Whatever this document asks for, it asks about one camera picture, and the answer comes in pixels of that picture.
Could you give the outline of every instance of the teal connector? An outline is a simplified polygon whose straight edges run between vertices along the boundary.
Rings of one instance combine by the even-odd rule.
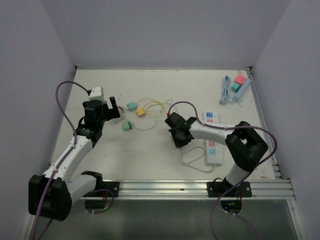
[[[138,108],[138,105],[134,101],[128,103],[126,106],[128,107],[130,112],[132,112]]]
[[[132,129],[132,124],[131,124],[131,122],[130,122],[130,121],[123,122],[123,123],[122,123],[122,129],[123,129],[124,131],[129,131],[129,130],[131,130],[131,129]]]
[[[238,92],[240,88],[241,88],[241,85],[235,82],[232,85],[231,90],[234,91],[234,92]]]

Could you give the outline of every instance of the pink block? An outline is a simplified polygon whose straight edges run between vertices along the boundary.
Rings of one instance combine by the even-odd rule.
[[[215,147],[216,143],[214,141],[209,141],[209,147]]]
[[[245,83],[246,80],[247,80],[247,78],[246,78],[245,76],[243,76],[243,75],[238,75],[238,76],[235,78],[234,81],[235,81],[237,84],[242,85],[242,84]]]

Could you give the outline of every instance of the metal frame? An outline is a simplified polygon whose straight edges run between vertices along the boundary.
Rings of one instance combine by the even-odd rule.
[[[307,239],[306,232],[304,230],[304,227],[302,225],[302,221],[300,219],[300,216],[298,214],[297,205],[295,200],[287,200],[288,208],[291,214],[292,223],[295,229],[295,233],[299,240]]]
[[[212,180],[122,180],[119,181],[117,200],[216,200],[217,197],[208,197],[207,182],[210,181]],[[290,180],[249,180],[249,182],[252,197],[244,197],[246,200],[295,199]]]

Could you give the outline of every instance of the cyan block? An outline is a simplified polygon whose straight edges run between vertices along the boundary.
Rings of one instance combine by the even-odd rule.
[[[129,111],[132,112],[138,108],[138,105],[133,101],[126,105],[129,108]]]
[[[240,88],[241,88],[241,85],[235,82],[232,85],[231,90],[234,91],[234,92],[238,92]]]

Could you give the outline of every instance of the glass panel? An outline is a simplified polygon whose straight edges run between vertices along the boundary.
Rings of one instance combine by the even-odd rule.
[[[73,206],[68,218],[54,221],[43,240],[177,240],[213,239],[209,217],[213,200],[115,200],[102,214],[85,213],[84,201]],[[285,200],[244,200],[239,213],[257,229],[261,240],[296,240]],[[48,220],[41,218],[38,234]],[[241,219],[214,212],[214,227],[221,240],[255,240],[253,229]]]

